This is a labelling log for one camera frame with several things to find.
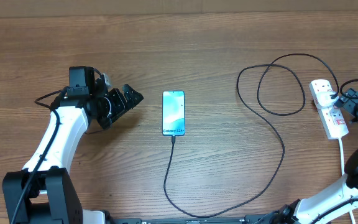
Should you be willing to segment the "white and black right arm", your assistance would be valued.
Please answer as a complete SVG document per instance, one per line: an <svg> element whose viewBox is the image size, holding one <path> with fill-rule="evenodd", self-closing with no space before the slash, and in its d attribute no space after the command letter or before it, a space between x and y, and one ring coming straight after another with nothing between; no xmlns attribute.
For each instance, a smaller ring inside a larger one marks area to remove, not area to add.
<svg viewBox="0 0 358 224"><path fill-rule="evenodd" d="M358 149L349 157L344 175L320 193L283 206L270 223L329 223L358 208Z"/></svg>

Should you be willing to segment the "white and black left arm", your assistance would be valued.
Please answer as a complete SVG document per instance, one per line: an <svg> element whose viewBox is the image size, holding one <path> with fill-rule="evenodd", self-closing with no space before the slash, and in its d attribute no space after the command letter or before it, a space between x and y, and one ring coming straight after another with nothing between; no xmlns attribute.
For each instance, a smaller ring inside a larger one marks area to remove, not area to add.
<svg viewBox="0 0 358 224"><path fill-rule="evenodd" d="M69 68L69 84L54 92L47 105L48 128L34 155L17 172L8 172L2 191L10 223L113 223L105 210L86 210L70 179L81 137L95 120L111 128L143 96L128 84L112 88L106 74L93 67Z"/></svg>

